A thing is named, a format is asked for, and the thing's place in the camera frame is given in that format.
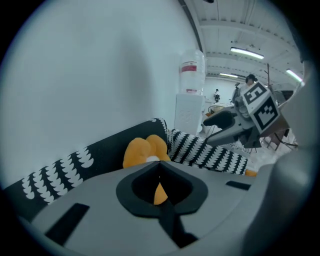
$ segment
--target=patterned cushion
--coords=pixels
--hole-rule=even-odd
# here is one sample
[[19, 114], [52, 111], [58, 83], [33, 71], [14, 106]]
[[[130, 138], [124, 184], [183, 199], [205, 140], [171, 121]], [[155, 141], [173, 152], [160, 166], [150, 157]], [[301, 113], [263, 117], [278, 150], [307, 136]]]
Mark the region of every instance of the patterned cushion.
[[174, 162], [212, 171], [244, 175], [248, 159], [222, 146], [210, 146], [197, 136], [177, 129], [167, 134], [168, 155]]

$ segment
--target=white wall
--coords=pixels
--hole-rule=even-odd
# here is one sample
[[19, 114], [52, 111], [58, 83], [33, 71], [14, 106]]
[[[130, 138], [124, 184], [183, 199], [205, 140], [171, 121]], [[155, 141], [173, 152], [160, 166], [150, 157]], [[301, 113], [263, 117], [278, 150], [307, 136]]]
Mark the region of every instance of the white wall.
[[216, 89], [219, 90], [220, 100], [219, 103], [229, 104], [232, 94], [235, 90], [236, 82], [215, 79], [215, 78], [206, 78], [203, 87], [203, 95], [206, 99], [214, 100], [214, 93]]
[[2, 70], [2, 186], [151, 118], [173, 128], [180, 55], [196, 47], [176, 0], [43, 5]]

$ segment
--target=black and white patterned fabric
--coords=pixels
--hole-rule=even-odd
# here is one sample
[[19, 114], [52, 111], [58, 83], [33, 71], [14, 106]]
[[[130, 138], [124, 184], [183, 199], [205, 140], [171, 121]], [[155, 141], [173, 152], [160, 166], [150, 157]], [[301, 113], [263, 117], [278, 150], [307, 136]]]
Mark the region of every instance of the black and white patterned fabric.
[[177, 129], [167, 134], [171, 161], [212, 171], [244, 175], [248, 159], [222, 146], [210, 146], [197, 136]]
[[17, 214], [27, 221], [83, 181], [123, 168], [128, 144], [156, 134], [168, 146], [172, 161], [220, 172], [244, 174], [247, 159], [220, 146], [211, 147], [196, 136], [168, 130], [165, 120], [154, 118], [102, 139], [32, 172], [4, 192]]

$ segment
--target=ceiling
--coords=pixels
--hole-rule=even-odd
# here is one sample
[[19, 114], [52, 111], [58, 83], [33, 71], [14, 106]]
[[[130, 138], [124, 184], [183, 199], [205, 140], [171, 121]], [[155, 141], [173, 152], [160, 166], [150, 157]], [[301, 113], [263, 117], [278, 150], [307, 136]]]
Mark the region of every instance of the ceiling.
[[[219, 73], [248, 74], [274, 88], [295, 88], [297, 81], [286, 70], [303, 77], [299, 52], [284, 16], [266, 0], [185, 0], [199, 34], [206, 57], [207, 77]], [[257, 59], [231, 52], [231, 47], [264, 56]]]

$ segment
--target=orange object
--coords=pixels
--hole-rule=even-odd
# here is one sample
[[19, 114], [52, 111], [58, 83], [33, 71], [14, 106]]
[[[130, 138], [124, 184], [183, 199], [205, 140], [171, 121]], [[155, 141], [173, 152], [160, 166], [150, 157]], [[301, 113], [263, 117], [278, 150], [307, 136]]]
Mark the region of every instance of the orange object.
[[253, 171], [253, 170], [248, 170], [248, 169], [246, 169], [245, 170], [245, 173], [244, 173], [244, 175], [246, 175], [246, 176], [252, 176], [252, 177], [255, 177], [255, 176], [257, 176], [257, 172], [255, 172], [255, 171]]
[[[135, 138], [124, 153], [123, 168], [128, 168], [152, 161], [171, 161], [167, 155], [167, 144], [158, 135], [148, 138]], [[159, 183], [154, 193], [154, 205], [160, 205], [168, 198], [164, 188]]]

